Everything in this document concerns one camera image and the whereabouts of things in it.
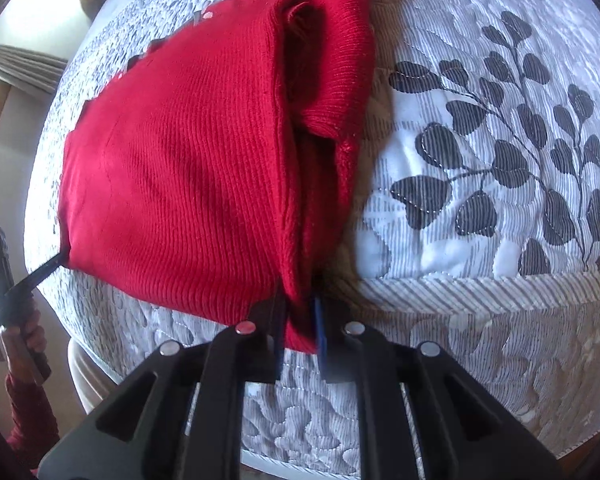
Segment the black clip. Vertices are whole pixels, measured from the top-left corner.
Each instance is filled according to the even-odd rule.
[[[320,374],[356,383],[363,480],[417,480],[416,446],[427,480],[563,478],[554,456],[436,343],[390,343],[336,300],[316,298],[314,314]]]
[[[237,480],[244,383],[280,378],[287,301],[278,285],[211,343],[162,343],[48,453],[38,477]]]

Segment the sweater sleeve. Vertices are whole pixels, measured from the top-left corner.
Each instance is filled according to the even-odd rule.
[[[23,465],[38,468],[42,457],[58,442],[58,423],[42,386],[7,375],[14,427],[7,443]]]

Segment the white bedspread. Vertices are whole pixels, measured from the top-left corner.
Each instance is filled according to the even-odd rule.
[[[30,269],[58,250],[62,147],[84,100],[214,1],[105,4],[40,140]],[[590,0],[373,0],[371,20],[374,88],[329,287],[392,340],[438,341],[563,454],[600,430],[600,13]],[[79,272],[40,289],[118,380],[165,339],[220,328]],[[244,416],[252,465],[360,474],[354,393],[324,384],[313,356],[288,351],[279,384],[248,388]]]

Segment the ribbed knit fabric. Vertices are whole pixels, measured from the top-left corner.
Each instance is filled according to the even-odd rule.
[[[287,345],[349,212],[370,0],[225,0],[87,103],[64,147],[69,267],[224,324],[282,278]]]

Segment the human hand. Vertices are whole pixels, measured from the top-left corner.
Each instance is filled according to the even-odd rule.
[[[24,341],[20,336],[20,327],[0,327],[0,337],[7,354],[9,372],[23,383],[35,382],[34,373],[30,368],[29,349],[44,352],[46,348],[45,329],[39,323],[40,311],[35,309],[24,325]]]

